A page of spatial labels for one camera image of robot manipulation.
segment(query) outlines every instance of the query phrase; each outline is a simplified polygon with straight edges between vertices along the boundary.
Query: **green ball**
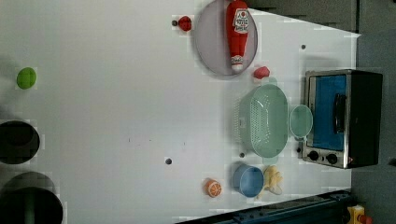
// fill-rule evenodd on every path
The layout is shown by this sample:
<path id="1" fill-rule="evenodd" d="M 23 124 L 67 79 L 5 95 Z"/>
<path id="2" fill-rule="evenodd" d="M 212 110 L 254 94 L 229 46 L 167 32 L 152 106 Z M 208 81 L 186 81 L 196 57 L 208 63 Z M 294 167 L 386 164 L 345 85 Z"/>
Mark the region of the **green ball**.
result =
<path id="1" fill-rule="evenodd" d="M 17 77 L 18 86 L 23 89 L 29 89 L 35 85 L 35 81 L 37 80 L 37 75 L 35 74 L 35 70 L 31 67 L 23 68 Z"/>

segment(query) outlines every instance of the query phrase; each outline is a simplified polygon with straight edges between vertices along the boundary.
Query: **green basket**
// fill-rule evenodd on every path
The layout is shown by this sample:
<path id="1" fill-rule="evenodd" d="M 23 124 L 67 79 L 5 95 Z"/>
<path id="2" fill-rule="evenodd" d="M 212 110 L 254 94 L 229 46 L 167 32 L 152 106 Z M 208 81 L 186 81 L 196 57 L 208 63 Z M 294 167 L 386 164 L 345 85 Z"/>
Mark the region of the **green basket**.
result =
<path id="1" fill-rule="evenodd" d="M 242 143 L 263 158 L 276 157 L 288 142 L 289 109 L 285 93 L 274 84 L 260 86 L 239 106 Z"/>

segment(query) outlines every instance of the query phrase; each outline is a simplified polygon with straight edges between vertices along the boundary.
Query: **dark pot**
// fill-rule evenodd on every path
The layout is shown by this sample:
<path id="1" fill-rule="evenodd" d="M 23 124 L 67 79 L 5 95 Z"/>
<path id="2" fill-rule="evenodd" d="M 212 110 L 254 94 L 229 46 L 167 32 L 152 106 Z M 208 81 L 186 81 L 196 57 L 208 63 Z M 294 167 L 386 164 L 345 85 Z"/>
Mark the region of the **dark pot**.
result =
<path id="1" fill-rule="evenodd" d="M 8 181 L 0 197 L 0 223 L 61 224 L 62 203 L 55 195 L 52 181 L 45 175 L 30 172 Z"/>
<path id="2" fill-rule="evenodd" d="M 0 125 L 0 161 L 21 164 L 29 161 L 40 147 L 40 138 L 32 125 L 8 121 Z"/>

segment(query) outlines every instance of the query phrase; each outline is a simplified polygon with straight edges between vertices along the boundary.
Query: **blue bowl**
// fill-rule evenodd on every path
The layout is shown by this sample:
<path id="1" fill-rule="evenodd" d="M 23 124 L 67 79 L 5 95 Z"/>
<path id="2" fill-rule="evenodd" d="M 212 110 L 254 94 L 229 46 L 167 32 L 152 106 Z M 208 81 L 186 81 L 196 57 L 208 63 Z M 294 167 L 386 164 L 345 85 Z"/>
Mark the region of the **blue bowl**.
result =
<path id="1" fill-rule="evenodd" d="M 233 173 L 233 187 L 248 198 L 256 197 L 263 186 L 264 175 L 257 167 L 243 164 Z"/>

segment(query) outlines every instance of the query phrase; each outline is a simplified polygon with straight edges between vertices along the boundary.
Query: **red ball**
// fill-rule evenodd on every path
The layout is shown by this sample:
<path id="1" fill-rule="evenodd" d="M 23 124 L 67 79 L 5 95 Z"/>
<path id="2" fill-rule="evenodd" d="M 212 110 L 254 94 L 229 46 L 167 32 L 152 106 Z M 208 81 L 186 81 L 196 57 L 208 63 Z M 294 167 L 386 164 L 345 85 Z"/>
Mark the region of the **red ball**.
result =
<path id="1" fill-rule="evenodd" d="M 180 18 L 180 20 L 178 20 L 178 26 L 185 32 L 190 31 L 192 27 L 191 19 L 188 16 Z"/>

